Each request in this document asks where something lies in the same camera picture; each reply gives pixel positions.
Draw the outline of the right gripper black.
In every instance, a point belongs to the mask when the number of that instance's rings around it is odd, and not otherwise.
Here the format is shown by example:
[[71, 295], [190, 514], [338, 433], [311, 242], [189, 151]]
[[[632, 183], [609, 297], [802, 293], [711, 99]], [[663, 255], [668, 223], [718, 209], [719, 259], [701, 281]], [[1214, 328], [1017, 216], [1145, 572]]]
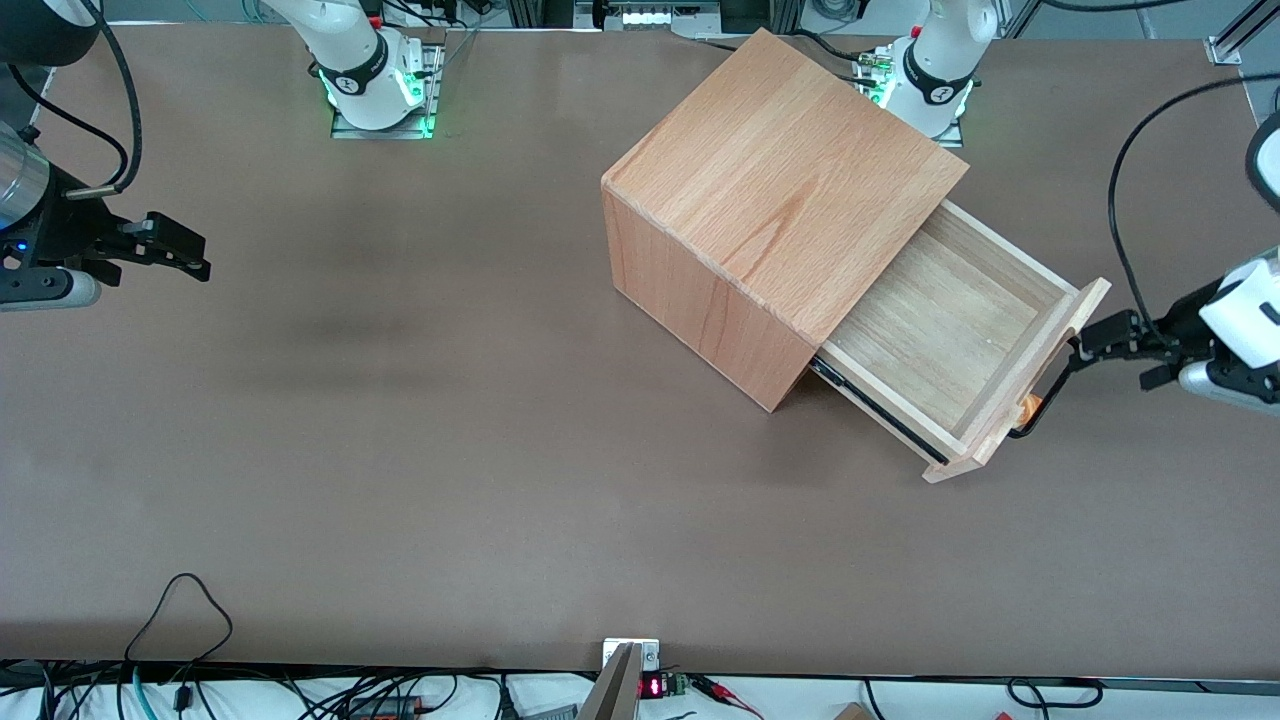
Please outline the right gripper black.
[[160, 211], [129, 222], [114, 215], [102, 199], [68, 200], [84, 184], [61, 169], [50, 170], [49, 187], [36, 208], [3, 231], [3, 260], [19, 266], [63, 266], [100, 284], [118, 287], [122, 264], [161, 265], [209, 282], [205, 237]]

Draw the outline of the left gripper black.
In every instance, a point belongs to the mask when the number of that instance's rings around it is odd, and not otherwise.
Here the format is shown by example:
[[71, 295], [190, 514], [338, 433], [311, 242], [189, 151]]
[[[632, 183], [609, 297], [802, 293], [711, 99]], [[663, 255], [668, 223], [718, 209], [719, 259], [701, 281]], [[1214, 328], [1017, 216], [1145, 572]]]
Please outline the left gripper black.
[[[1102, 361], [1158, 363], [1139, 375], [1140, 388], [1152, 391], [1179, 380], [1181, 373], [1199, 363], [1202, 383], [1213, 389], [1230, 389], [1235, 370], [1229, 351], [1201, 316], [1201, 309], [1213, 300], [1222, 284], [1211, 281], [1174, 301], [1158, 319], [1149, 314], [1143, 299], [1137, 310], [1121, 310], [1082, 328], [1079, 360], [1083, 365]], [[1149, 343], [1148, 334], [1155, 337]]]

